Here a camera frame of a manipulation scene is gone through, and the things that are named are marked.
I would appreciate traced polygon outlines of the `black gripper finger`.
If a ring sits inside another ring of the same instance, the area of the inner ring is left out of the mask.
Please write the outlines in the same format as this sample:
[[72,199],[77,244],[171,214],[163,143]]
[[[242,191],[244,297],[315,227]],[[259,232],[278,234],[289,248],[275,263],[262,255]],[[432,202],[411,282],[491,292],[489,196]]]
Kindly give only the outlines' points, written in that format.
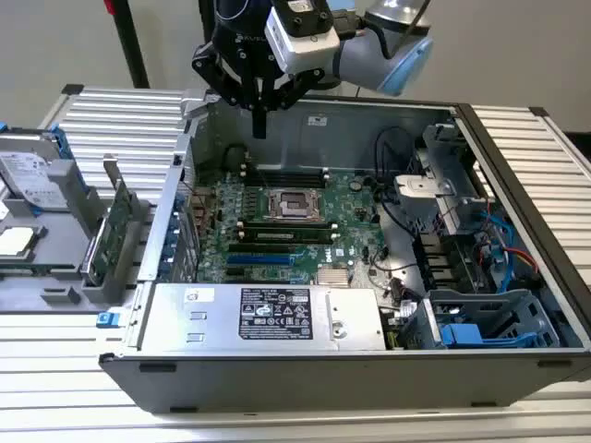
[[324,78],[324,70],[311,69],[296,74],[279,89],[274,88],[272,75],[262,79],[262,92],[259,96],[259,137],[267,136],[267,114],[277,110],[287,110],[299,101],[309,90]]
[[251,112],[252,136],[260,138],[260,102],[258,82],[253,76],[247,52],[239,49],[236,80],[224,67],[221,54],[212,42],[201,45],[193,54],[191,66],[218,95],[232,106]]

